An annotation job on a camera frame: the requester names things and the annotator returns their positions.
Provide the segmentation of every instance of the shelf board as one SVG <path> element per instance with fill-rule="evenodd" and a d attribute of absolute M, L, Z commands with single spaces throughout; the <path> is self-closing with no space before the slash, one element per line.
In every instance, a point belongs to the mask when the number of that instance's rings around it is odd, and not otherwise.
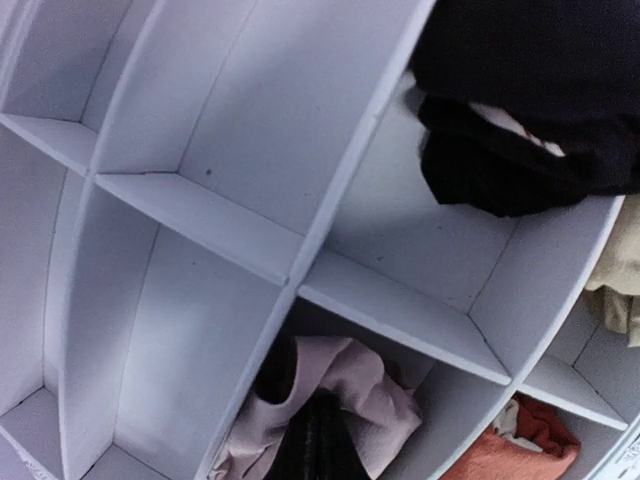
<path fill-rule="evenodd" d="M 34 476 L 5 438 L 0 435 L 0 478 L 33 480 Z"/>
<path fill-rule="evenodd" d="M 617 430 L 629 426 L 575 369 L 551 355 L 540 359 L 520 391 Z"/>
<path fill-rule="evenodd" d="M 120 200 L 226 260 L 284 285 L 302 237 L 173 173 L 98 175 Z"/>
<path fill-rule="evenodd" d="M 75 122 L 8 114 L 0 114 L 0 124 L 66 168 L 87 175 L 98 139 L 93 130 Z"/>
<path fill-rule="evenodd" d="M 379 335 L 501 385 L 509 374 L 466 315 L 324 251 L 300 295 Z"/>
<path fill-rule="evenodd" d="M 0 418 L 0 434 L 44 478 L 62 480 L 58 404 L 41 388 Z"/>
<path fill-rule="evenodd" d="M 82 480 L 167 480 L 115 445 L 93 466 Z"/>

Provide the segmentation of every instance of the pink clothing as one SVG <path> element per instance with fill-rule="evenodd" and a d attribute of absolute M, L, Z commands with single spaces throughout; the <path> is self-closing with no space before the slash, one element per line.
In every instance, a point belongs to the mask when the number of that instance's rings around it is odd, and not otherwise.
<path fill-rule="evenodd" d="M 318 389 L 338 395 L 369 476 L 380 476 L 421 423 L 413 397 L 386 373 L 378 354 L 338 337 L 297 337 L 297 365 L 289 397 L 268 403 L 251 392 L 209 474 L 212 480 L 261 480 L 286 425 Z"/>

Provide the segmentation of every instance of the orange fabric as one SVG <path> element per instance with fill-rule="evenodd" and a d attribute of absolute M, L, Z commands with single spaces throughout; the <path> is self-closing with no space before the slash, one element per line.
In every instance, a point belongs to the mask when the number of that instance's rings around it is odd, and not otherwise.
<path fill-rule="evenodd" d="M 580 450 L 580 442 L 562 424 L 553 407 L 525 395 L 514 398 L 520 404 L 516 437 L 531 440 L 557 458 L 564 458 L 567 450 Z"/>
<path fill-rule="evenodd" d="M 511 443 L 494 434 L 490 426 L 441 480 L 557 480 L 567 471 L 580 452 L 580 443 L 551 407 L 521 395 L 516 399 L 520 403 L 517 436 L 549 453 L 536 453 Z"/>

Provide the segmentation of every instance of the white fabric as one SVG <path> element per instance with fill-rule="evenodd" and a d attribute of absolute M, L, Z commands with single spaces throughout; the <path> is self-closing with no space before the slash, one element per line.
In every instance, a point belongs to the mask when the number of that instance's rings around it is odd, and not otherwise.
<path fill-rule="evenodd" d="M 509 403 L 500 411 L 498 416 L 493 420 L 491 424 L 493 431 L 499 437 L 508 440 L 511 443 L 531 450 L 533 452 L 542 452 L 542 449 L 535 443 L 530 442 L 526 438 L 516 437 L 516 431 L 518 429 L 518 411 L 520 405 L 515 400 L 509 400 Z"/>
<path fill-rule="evenodd" d="M 516 119 L 514 119 L 511 115 L 509 115 L 501 108 L 490 107 L 488 105 L 482 105 L 480 103 L 470 103 L 469 107 L 471 107 L 471 110 L 476 112 L 492 125 L 500 127 L 504 130 L 509 130 L 510 132 L 521 136 L 522 138 L 526 138 L 530 142 L 535 143 L 537 146 L 544 148 L 548 152 L 551 152 L 556 157 L 565 156 L 562 148 L 560 148 L 560 145 L 540 140 L 531 132 L 528 132 L 520 123 L 516 121 Z"/>

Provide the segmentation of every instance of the white shelving unit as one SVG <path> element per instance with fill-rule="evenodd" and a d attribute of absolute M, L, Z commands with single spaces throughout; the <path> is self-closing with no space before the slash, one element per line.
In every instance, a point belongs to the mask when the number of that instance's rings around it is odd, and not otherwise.
<path fill-rule="evenodd" d="M 412 372 L 385 480 L 517 391 L 583 442 L 567 479 L 627 442 L 640 354 L 576 304 L 621 200 L 436 203 L 403 74 L 433 3 L 0 2 L 0 436 L 40 478 L 204 480 L 281 328 Z"/>

